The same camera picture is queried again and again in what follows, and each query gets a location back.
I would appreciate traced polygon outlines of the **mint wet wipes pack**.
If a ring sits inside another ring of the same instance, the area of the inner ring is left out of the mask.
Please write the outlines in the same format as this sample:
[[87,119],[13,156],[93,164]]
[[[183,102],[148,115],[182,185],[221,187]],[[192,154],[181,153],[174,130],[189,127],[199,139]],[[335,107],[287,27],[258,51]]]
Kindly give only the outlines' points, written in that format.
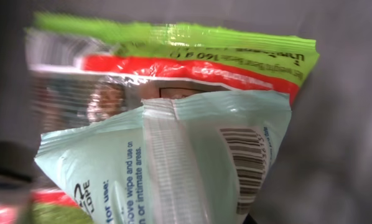
[[214,91],[43,134],[36,164],[95,223],[244,222],[291,119],[276,91]]

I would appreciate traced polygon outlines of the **green snack bag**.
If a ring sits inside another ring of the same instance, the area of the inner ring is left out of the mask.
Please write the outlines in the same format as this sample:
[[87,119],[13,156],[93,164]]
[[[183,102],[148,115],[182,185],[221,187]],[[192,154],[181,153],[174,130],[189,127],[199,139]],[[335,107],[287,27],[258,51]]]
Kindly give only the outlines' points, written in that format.
[[296,36],[40,12],[27,33],[27,59],[46,133],[108,119],[150,98],[275,90],[293,100],[319,53],[314,40]]

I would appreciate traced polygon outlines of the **red stick sachet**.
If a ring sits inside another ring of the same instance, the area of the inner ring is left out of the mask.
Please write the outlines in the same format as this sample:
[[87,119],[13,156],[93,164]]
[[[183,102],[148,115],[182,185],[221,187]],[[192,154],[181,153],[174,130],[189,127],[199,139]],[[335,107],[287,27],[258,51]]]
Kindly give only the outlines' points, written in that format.
[[31,212],[35,203],[43,205],[59,205],[77,207],[73,199],[59,189],[37,189],[25,201],[20,203],[0,202],[0,224],[16,223],[26,212]]

